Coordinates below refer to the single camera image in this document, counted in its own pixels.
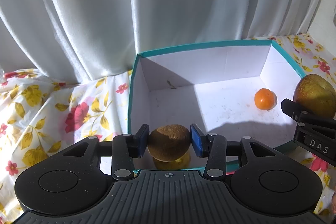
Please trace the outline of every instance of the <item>floral tablecloth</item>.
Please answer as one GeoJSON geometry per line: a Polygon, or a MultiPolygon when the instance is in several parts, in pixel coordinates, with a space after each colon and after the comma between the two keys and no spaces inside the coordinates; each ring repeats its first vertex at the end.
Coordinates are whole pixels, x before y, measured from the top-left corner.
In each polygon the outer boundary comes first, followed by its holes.
{"type": "MultiPolygon", "coordinates": [[[[253,39],[275,40],[306,73],[319,74],[336,88],[336,58],[308,34],[253,39]]],[[[0,224],[22,213],[14,183],[23,170],[87,136],[106,141],[127,132],[129,75],[68,85],[36,69],[5,74],[0,84],[0,224]]],[[[315,213],[330,222],[335,168],[304,149],[290,156],[321,178],[324,190],[315,213]]]]}

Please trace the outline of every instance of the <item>brown kiwi fruit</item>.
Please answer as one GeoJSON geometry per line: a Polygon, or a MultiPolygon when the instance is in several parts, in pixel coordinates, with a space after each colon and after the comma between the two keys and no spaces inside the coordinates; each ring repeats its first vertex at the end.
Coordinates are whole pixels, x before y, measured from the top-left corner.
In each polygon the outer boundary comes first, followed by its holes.
{"type": "Polygon", "coordinates": [[[189,149],[190,132],[184,126],[171,124],[159,127],[148,137],[147,147],[153,158],[170,162],[181,158],[189,149]]]}

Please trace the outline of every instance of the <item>crosshair symbol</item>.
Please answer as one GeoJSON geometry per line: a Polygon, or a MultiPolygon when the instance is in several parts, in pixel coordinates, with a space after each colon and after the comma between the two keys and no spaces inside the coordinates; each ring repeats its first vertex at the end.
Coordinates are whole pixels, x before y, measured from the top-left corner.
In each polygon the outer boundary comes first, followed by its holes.
{"type": "Polygon", "coordinates": [[[167,174],[165,174],[165,176],[168,177],[168,178],[171,178],[174,175],[172,173],[167,173],[167,174]]]}

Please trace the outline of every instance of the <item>mandarin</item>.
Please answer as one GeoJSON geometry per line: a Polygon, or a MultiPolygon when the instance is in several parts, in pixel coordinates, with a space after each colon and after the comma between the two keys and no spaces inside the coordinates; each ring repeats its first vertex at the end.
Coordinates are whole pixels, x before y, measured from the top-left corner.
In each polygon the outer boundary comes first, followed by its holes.
{"type": "Polygon", "coordinates": [[[254,103],[261,110],[270,110],[276,104],[275,94],[269,89],[260,89],[254,95],[254,103]]]}

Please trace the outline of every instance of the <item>yellow apple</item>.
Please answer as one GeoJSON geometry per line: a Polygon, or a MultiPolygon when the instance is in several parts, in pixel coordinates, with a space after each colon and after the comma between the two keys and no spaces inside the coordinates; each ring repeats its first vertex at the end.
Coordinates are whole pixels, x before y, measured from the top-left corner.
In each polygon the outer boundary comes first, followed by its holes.
{"type": "Polygon", "coordinates": [[[333,118],[336,113],[335,89],[319,75],[302,78],[295,88],[293,101],[321,117],[333,118]]]}

